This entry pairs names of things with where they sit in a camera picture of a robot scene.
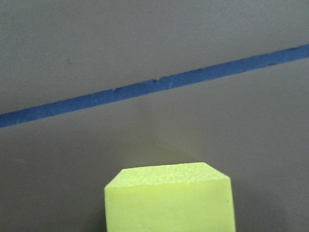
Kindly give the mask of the yellow foam block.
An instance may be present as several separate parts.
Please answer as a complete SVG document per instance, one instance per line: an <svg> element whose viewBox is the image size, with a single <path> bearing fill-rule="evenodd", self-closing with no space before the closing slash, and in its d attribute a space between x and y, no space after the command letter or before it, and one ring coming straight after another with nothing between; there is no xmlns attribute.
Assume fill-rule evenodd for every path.
<svg viewBox="0 0 309 232"><path fill-rule="evenodd" d="M231 179L203 162L122 169L104 189L109 232L234 232Z"/></svg>

